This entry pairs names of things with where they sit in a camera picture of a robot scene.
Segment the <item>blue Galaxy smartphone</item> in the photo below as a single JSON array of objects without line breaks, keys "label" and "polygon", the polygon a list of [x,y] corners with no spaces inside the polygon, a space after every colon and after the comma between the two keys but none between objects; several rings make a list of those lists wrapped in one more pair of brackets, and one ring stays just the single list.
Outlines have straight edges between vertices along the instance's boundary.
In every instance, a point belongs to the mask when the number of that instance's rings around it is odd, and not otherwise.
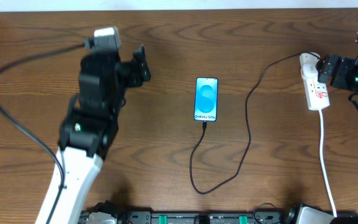
[{"label": "blue Galaxy smartphone", "polygon": [[218,79],[198,77],[195,89],[194,120],[215,122],[218,108]]}]

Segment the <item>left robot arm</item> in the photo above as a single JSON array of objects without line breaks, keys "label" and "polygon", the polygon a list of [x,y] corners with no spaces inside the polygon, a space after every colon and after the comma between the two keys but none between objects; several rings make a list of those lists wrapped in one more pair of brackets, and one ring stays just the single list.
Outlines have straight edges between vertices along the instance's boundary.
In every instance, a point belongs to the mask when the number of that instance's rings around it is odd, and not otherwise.
[{"label": "left robot arm", "polygon": [[56,166],[37,223],[76,223],[86,196],[118,132],[125,92],[150,80],[144,46],[132,60],[117,50],[93,51],[81,60],[80,91],[59,130]]}]

